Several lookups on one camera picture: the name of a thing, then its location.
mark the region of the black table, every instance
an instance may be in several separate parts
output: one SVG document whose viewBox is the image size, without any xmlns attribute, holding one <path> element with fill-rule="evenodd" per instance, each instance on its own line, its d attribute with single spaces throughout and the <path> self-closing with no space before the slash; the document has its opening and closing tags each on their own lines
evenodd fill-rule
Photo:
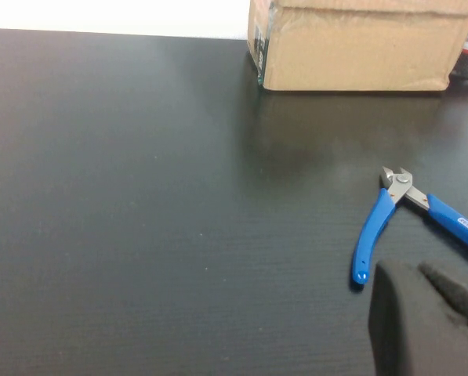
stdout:
<svg viewBox="0 0 468 376">
<path fill-rule="evenodd" d="M 382 165 L 468 216 L 468 85 L 270 94 L 243 41 L 0 31 L 0 374 L 374 373 Z M 374 259 L 468 248 L 402 206 Z"/>
</svg>

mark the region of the pliers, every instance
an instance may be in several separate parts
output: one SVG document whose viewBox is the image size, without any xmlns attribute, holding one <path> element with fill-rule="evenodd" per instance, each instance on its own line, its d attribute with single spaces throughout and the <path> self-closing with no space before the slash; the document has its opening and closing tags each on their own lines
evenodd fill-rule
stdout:
<svg viewBox="0 0 468 376">
<path fill-rule="evenodd" d="M 368 281 L 375 243 L 394 213 L 396 203 L 402 197 L 407 197 L 427 211 L 436 222 L 468 244 L 468 219 L 434 195 L 425 195 L 417 190 L 413 186 L 412 174 L 403 168 L 400 170 L 400 173 L 394 173 L 386 167 L 382 170 L 381 177 L 385 188 L 380 190 L 376 204 L 366 219 L 352 261 L 352 280 L 357 284 L 365 284 Z"/>
</svg>

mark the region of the black foam object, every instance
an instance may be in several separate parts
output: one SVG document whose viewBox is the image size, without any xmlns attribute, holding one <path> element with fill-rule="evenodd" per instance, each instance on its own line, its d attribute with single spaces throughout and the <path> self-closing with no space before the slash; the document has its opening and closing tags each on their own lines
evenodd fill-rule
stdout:
<svg viewBox="0 0 468 376">
<path fill-rule="evenodd" d="M 426 263 L 377 264 L 368 325 L 378 375 L 468 375 L 468 283 L 451 275 Z"/>
</svg>

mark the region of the white wall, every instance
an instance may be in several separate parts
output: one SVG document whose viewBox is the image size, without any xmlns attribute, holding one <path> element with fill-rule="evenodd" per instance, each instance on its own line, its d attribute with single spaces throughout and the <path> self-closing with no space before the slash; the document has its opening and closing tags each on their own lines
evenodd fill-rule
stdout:
<svg viewBox="0 0 468 376">
<path fill-rule="evenodd" d="M 249 0 L 0 0 L 0 28 L 245 38 Z"/>
</svg>

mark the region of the brown cardboard box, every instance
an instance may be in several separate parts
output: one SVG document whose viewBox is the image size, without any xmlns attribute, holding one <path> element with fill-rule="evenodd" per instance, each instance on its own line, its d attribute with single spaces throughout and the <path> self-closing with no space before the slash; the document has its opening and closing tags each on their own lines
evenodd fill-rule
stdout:
<svg viewBox="0 0 468 376">
<path fill-rule="evenodd" d="M 468 0 L 251 0 L 248 45 L 271 90 L 445 90 Z"/>
</svg>

